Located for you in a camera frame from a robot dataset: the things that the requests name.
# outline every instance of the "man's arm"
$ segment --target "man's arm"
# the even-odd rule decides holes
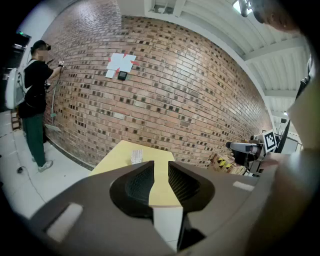
[[[56,68],[53,70],[52,74],[49,76],[48,79],[50,80],[50,79],[56,77],[61,71],[62,71],[62,66],[56,67]]]

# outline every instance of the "man in black t-shirt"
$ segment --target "man in black t-shirt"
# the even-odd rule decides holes
[[[46,110],[47,79],[57,76],[62,67],[51,69],[45,63],[48,56],[48,44],[39,40],[31,48],[31,60],[24,69],[24,87],[27,91],[24,102],[19,105],[19,116],[22,118],[26,142],[32,154],[32,160],[37,163],[38,171],[43,172],[53,165],[46,161],[43,141],[43,117]]]

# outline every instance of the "yellow table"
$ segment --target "yellow table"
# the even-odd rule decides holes
[[[150,191],[149,206],[181,206],[168,182],[168,161],[175,160],[169,151],[121,140],[92,170],[90,175],[131,165],[133,150],[142,150],[142,162],[154,161],[154,184]]]

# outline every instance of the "green pants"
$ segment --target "green pants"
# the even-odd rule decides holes
[[[23,130],[26,134],[26,143],[39,167],[43,166],[46,162],[43,138],[43,117],[44,114],[42,113],[22,119]]]

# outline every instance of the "black t-shirt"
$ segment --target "black t-shirt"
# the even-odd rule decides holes
[[[19,105],[21,118],[30,118],[46,110],[45,82],[54,71],[44,61],[36,60],[24,70],[24,86],[31,87]]]

